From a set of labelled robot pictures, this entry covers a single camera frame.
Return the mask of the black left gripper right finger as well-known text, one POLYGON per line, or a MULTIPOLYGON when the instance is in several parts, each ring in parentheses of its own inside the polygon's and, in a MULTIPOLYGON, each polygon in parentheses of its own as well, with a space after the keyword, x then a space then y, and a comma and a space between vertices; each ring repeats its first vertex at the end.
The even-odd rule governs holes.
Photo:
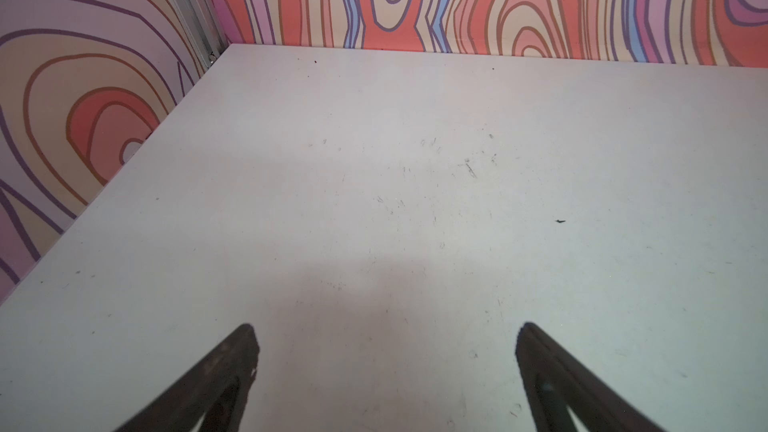
POLYGON ((523 387, 538 431, 659 431, 538 325, 520 329, 515 349, 523 387))

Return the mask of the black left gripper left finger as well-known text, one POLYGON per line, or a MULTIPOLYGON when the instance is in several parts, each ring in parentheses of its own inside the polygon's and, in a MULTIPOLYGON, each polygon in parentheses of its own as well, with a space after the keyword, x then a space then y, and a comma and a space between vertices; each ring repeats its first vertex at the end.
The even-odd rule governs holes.
POLYGON ((260 347, 244 323, 120 431, 237 431, 258 367, 260 347))

